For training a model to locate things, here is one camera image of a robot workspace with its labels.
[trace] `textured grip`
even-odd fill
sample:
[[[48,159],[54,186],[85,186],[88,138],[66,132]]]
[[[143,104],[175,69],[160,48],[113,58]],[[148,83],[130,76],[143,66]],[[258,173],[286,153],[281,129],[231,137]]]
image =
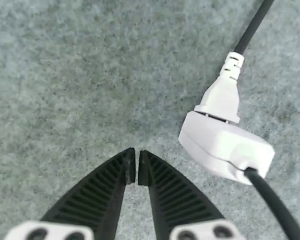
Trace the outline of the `textured grip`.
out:
[[[138,184],[148,186],[157,240],[179,225],[223,219],[211,201],[174,167],[141,151]]]
[[[86,226],[95,239],[114,240],[126,185],[135,178],[135,150],[128,148],[83,178],[41,220]]]

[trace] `floor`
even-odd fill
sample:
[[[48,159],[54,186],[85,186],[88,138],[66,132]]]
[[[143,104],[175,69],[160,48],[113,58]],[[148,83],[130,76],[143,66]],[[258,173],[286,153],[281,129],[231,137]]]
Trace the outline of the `floor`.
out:
[[[163,158],[247,240],[284,239],[252,186],[178,143],[261,0],[0,0],[0,240],[116,153]],[[245,52],[239,126],[270,142],[268,183],[300,223],[300,0],[277,0]],[[118,240],[154,240],[148,190],[126,189]]]

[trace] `screw hole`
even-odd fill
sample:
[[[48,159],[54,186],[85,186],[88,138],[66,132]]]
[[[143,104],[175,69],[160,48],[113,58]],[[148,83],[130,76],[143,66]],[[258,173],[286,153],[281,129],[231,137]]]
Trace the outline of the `screw hole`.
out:
[[[197,237],[191,231],[182,231],[178,235],[178,240],[197,240]]]
[[[216,226],[213,230],[214,235],[220,239],[231,238],[233,236],[229,228],[225,226]]]
[[[85,236],[80,232],[71,233],[65,240],[85,240]]]
[[[47,230],[45,230],[44,228],[38,228],[36,230],[33,230],[28,235],[26,240],[44,240],[46,238],[47,233]]]

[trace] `carpet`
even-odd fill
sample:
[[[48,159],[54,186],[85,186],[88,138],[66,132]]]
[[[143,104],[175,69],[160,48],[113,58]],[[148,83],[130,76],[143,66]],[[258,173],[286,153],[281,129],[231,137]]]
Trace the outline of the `carpet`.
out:
[[[252,186],[178,143],[261,2],[0,0],[0,240],[128,147],[174,166],[247,240],[285,239]],[[275,1],[244,56],[239,126],[273,145],[266,180],[300,223],[300,0]],[[147,188],[127,187],[116,235],[155,239]]]

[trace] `black cable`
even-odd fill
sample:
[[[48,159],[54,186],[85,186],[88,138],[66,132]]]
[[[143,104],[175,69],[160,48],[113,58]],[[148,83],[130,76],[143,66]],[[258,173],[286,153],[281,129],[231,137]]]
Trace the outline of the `black cable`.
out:
[[[248,43],[254,36],[255,32],[257,31],[259,25],[261,24],[262,20],[265,18],[267,12],[269,11],[272,3],[274,0],[263,0],[263,3],[259,7],[259,10],[256,12],[255,16],[251,20],[249,26],[245,30],[244,34],[242,35],[239,43],[235,47],[234,51],[239,54],[243,54],[245,49],[247,48]]]
[[[290,240],[300,240],[300,227],[286,206],[271,189],[267,182],[258,174],[257,170],[247,168],[244,175],[254,185],[261,197],[280,223],[283,231]]]

